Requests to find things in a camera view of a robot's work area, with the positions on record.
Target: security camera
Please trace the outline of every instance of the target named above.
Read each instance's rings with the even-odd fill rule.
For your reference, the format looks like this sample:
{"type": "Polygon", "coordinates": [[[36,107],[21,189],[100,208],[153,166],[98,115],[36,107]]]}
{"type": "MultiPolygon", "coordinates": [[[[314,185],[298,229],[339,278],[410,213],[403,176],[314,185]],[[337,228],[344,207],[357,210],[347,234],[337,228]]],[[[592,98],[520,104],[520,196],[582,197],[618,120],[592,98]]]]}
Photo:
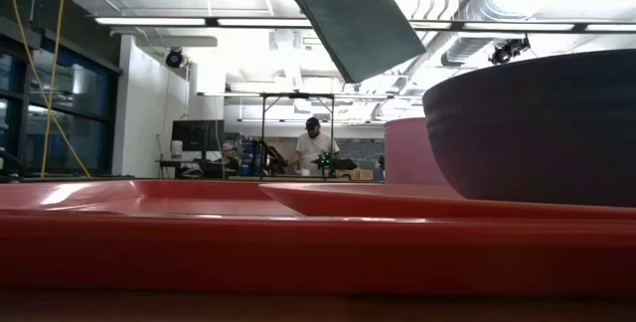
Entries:
{"type": "Polygon", "coordinates": [[[166,65],[173,69],[180,69],[188,64],[188,57],[183,55],[183,48],[172,48],[166,57],[166,65]]]}

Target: man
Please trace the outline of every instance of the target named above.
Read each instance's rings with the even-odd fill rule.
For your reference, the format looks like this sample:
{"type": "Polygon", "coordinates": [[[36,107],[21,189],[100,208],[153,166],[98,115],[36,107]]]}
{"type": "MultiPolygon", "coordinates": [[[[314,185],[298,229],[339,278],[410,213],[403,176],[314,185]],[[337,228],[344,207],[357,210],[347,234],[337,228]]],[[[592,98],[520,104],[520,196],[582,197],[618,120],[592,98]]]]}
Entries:
{"type": "MultiPolygon", "coordinates": [[[[301,169],[309,169],[312,176],[322,175],[322,170],[318,165],[311,163],[318,159],[321,154],[331,153],[331,137],[320,132],[320,121],[316,117],[307,119],[305,123],[307,133],[302,133],[296,143],[296,153],[291,158],[290,163],[295,165],[300,161],[301,169]]],[[[334,159],[340,159],[340,148],[334,140],[334,159]]]]}
{"type": "MultiPolygon", "coordinates": [[[[221,159],[217,159],[215,162],[221,163],[221,159]]],[[[239,170],[239,161],[237,159],[237,148],[230,142],[223,144],[223,164],[227,169],[239,170]]]]}

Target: window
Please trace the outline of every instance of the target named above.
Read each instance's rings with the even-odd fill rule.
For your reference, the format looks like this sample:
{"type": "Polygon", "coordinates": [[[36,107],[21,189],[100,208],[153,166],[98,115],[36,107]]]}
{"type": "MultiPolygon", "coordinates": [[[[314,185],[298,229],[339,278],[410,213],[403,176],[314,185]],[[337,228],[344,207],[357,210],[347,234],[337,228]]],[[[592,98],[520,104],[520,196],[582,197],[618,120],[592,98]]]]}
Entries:
{"type": "MultiPolygon", "coordinates": [[[[25,58],[11,45],[0,40],[0,147],[21,160],[30,171],[39,172],[48,115],[43,95],[48,98],[51,93],[54,44],[43,39],[42,49],[33,52],[43,87],[37,83],[25,58]]],[[[55,65],[53,115],[88,171],[108,174],[116,74],[62,47],[55,65]]],[[[47,172],[83,173],[53,121],[47,172]]]]}
{"type": "MultiPolygon", "coordinates": [[[[53,53],[46,50],[35,52],[33,60],[48,98],[53,73],[53,53]]],[[[42,91],[35,78],[30,82],[31,100],[44,104],[42,91]]],[[[93,71],[69,55],[59,55],[53,104],[68,109],[105,116],[108,108],[108,75],[93,71]]]]}
{"type": "Polygon", "coordinates": [[[13,59],[0,53],[0,89],[14,89],[13,59]]]}
{"type": "MultiPolygon", "coordinates": [[[[44,139],[47,130],[47,109],[37,105],[29,106],[25,161],[32,169],[42,168],[44,139]]],[[[102,122],[53,111],[82,164],[89,171],[107,171],[110,156],[106,153],[106,127],[102,122]]],[[[73,156],[57,126],[51,121],[48,172],[81,173],[81,167],[73,156]]]]}
{"type": "Polygon", "coordinates": [[[7,149],[9,141],[9,101],[0,98],[0,148],[7,149]]]}

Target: white t-shirt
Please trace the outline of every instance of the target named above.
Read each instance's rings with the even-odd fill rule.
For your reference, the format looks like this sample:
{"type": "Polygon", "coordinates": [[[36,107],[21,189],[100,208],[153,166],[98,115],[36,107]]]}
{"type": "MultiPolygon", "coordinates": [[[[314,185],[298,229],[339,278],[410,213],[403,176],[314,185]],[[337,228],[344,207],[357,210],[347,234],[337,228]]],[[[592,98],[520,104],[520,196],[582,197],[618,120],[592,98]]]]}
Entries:
{"type": "MultiPolygon", "coordinates": [[[[298,137],[296,152],[300,152],[300,168],[309,169],[311,175],[322,175],[322,170],[311,161],[318,159],[321,153],[331,152],[331,136],[321,132],[317,137],[311,138],[305,132],[298,137]]],[[[338,152],[340,148],[334,140],[334,154],[338,152]]]]}

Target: red board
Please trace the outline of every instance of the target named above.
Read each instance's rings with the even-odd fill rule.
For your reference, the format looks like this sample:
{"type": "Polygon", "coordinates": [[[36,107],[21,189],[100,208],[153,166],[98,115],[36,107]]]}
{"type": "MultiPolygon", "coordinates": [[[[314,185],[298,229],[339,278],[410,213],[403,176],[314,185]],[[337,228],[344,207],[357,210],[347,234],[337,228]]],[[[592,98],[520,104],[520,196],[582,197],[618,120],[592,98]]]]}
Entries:
{"type": "Polygon", "coordinates": [[[636,209],[478,201],[448,186],[277,183],[260,187],[287,207],[314,217],[633,220],[636,209]]]}
{"type": "Polygon", "coordinates": [[[310,218],[252,183],[77,187],[0,186],[0,286],[636,295],[632,221],[310,218]],[[165,214],[144,208],[162,202],[165,214]]]}

